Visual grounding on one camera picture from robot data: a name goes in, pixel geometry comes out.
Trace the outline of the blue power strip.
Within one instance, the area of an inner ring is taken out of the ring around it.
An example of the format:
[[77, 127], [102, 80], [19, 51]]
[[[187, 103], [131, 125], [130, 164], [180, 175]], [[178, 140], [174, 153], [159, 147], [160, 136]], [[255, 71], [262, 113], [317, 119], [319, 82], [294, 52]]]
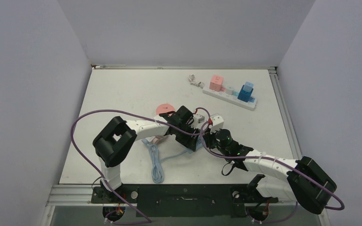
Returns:
[[197, 142], [196, 142], [196, 148], [195, 151], [201, 149], [202, 147], [204, 147], [204, 143], [205, 141], [203, 139], [201, 139], [200, 137], [197, 138]]

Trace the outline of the pink round disc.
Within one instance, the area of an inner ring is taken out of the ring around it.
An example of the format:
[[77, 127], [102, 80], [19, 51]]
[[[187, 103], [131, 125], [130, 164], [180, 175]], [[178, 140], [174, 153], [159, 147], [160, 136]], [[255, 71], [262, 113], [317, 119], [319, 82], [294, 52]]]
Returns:
[[175, 108], [171, 104], [161, 104], [156, 108], [156, 115], [160, 115], [162, 113], [170, 113], [175, 112]]

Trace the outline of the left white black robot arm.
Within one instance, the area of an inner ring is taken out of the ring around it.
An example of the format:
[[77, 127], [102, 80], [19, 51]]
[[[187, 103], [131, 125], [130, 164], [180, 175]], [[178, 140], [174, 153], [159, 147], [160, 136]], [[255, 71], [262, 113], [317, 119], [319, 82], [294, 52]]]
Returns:
[[155, 137], [174, 135], [179, 144], [192, 152], [199, 149], [197, 126], [203, 120], [204, 117], [194, 114], [185, 106], [153, 118], [137, 116], [135, 120], [124, 120], [120, 116], [114, 117], [92, 142], [101, 164], [101, 185], [105, 188], [103, 196], [109, 202], [120, 200], [120, 164], [136, 141], [146, 140], [152, 145]]

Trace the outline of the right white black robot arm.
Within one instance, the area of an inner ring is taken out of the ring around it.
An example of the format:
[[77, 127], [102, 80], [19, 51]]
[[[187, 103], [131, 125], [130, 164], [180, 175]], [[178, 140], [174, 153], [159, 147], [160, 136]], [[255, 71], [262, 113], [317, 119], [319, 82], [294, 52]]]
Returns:
[[320, 214], [337, 189], [337, 184], [310, 157], [278, 158], [235, 141], [229, 130], [205, 132], [199, 136], [212, 155], [231, 161], [236, 167], [280, 180], [280, 185], [256, 183], [248, 187], [248, 197], [258, 202], [262, 198], [283, 198], [298, 202], [313, 214]]

